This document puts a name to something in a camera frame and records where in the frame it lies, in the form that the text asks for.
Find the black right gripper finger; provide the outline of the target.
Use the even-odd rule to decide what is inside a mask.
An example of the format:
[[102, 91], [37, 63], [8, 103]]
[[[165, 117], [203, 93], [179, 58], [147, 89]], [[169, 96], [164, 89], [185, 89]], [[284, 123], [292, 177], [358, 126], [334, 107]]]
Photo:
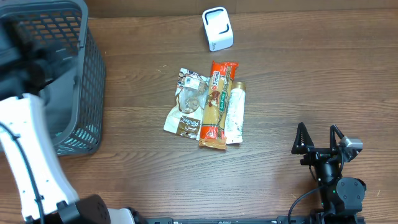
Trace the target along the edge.
[[292, 146], [292, 154], [308, 154], [314, 150], [314, 143], [303, 122], [298, 124], [297, 133], [294, 144]]
[[333, 124], [330, 126], [330, 148], [331, 149], [335, 149], [337, 146], [336, 136], [338, 136], [340, 139], [343, 139], [345, 135], [339, 130], [339, 128], [335, 124]]

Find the white tube with gold cap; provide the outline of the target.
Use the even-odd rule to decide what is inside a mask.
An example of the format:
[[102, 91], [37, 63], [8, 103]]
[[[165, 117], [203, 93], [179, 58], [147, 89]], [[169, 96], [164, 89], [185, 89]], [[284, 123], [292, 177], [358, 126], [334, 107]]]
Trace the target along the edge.
[[240, 144], [243, 142], [245, 97], [246, 84], [243, 82], [234, 83], [229, 98], [224, 129], [227, 145]]

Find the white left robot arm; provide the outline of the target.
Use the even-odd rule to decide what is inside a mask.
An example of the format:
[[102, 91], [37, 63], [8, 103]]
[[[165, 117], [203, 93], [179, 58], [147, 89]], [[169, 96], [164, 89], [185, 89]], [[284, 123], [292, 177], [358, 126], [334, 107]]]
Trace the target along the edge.
[[40, 90], [73, 68], [60, 45], [38, 46], [14, 24], [1, 25], [1, 146], [14, 175], [26, 223], [137, 223], [130, 208], [99, 195], [81, 200], [67, 180], [45, 122]]

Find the orange spaghetti pasta package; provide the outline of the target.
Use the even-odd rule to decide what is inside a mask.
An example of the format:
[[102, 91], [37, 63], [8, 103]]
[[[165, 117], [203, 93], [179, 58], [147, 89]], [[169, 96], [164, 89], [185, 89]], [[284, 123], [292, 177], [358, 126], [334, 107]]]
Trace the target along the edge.
[[237, 62], [213, 61], [205, 101], [199, 146], [226, 150], [224, 133], [230, 94], [234, 83]]

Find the dried mushroom pouch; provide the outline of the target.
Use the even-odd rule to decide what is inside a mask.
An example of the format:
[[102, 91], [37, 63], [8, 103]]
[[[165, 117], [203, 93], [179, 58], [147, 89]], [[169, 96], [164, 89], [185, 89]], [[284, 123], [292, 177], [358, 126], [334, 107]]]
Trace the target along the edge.
[[168, 113], [164, 131], [190, 139], [200, 139], [200, 129], [208, 93], [209, 78], [181, 68], [175, 91], [176, 105]]

